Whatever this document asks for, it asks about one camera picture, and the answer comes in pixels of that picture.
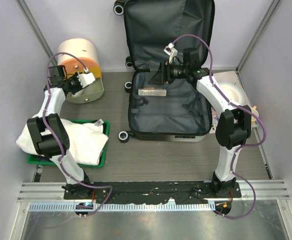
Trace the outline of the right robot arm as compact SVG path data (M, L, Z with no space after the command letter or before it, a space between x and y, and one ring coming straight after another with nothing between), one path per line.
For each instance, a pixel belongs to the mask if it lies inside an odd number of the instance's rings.
M201 67L197 48L184 49L182 61L178 59L178 51L172 43L164 48L164 52L169 58L160 63L150 82L155 85L171 84L176 79L185 79L219 115L215 136L220 145L220 155L211 190L216 197L224 197L235 187L239 153L251 136L250 108L232 100L215 80L211 70Z

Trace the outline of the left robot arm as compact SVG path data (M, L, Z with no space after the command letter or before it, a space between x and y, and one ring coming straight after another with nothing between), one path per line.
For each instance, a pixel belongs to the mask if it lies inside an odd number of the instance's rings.
M88 87L95 77L87 67L65 80L63 77L63 73L47 77L41 109L27 120L26 126L36 153L51 160L65 176L64 189L70 190L77 185L75 194L85 200L92 195L92 186L89 177L70 153L70 139L59 114L67 94L75 94Z

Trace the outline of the yellow cup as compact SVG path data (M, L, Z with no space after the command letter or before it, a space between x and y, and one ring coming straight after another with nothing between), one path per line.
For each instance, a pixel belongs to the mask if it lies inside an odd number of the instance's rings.
M251 127L255 128L256 127L256 121L257 121L255 116L259 117L259 113L257 111L257 107L256 106L250 107L250 109L251 109L251 113L253 114L251 116Z

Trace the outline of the white black space suitcase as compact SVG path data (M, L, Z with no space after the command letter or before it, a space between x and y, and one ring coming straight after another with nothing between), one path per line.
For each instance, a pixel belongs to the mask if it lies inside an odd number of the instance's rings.
M123 16L134 68L125 83L129 94L130 138L199 142L211 130L211 105L196 90L207 76L215 3L212 0L117 0L113 11Z

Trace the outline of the round mini drawer cabinet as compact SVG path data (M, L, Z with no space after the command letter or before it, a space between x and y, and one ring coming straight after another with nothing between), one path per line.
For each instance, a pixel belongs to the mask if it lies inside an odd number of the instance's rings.
M95 81L76 94L68 94L67 101L73 104L84 104L95 101L104 94L102 71L96 47L84 38L72 38L62 42L58 52L65 52L57 57L57 63L65 66L67 75L83 72L84 67L94 75Z

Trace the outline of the silver rectangular box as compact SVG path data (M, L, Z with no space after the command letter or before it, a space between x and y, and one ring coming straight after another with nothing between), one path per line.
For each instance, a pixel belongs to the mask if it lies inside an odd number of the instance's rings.
M164 88L139 88L138 89L139 96L149 96L149 97L165 97L167 95L167 90Z

